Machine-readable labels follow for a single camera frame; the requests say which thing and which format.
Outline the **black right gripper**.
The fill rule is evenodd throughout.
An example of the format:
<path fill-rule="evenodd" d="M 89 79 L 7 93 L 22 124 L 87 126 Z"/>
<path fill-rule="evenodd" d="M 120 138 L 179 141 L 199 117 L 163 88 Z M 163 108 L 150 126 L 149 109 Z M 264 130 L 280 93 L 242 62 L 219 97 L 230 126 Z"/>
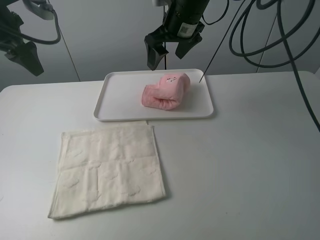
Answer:
<path fill-rule="evenodd" d="M 175 55 L 182 59 L 194 46 L 202 41 L 204 24 L 201 17 L 206 9 L 204 0 L 166 0 L 168 10 L 162 25 L 149 33 L 144 43 L 147 66 L 157 69 L 160 61 L 169 53 L 164 43 L 178 42 Z"/>

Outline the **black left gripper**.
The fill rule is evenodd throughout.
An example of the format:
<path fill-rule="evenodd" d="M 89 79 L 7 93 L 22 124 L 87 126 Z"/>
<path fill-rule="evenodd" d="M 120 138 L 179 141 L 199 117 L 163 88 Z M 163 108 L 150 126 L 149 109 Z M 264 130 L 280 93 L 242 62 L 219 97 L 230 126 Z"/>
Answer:
<path fill-rule="evenodd" d="M 24 43 L 21 36 L 13 34 L 21 33 L 20 26 L 24 23 L 21 17 L 8 6 L 16 0 L 0 0 L 0 50 L 5 52 L 9 60 L 16 58 L 16 63 L 24 67 L 34 76 L 44 72 L 39 60 L 37 46 L 29 41 Z"/>

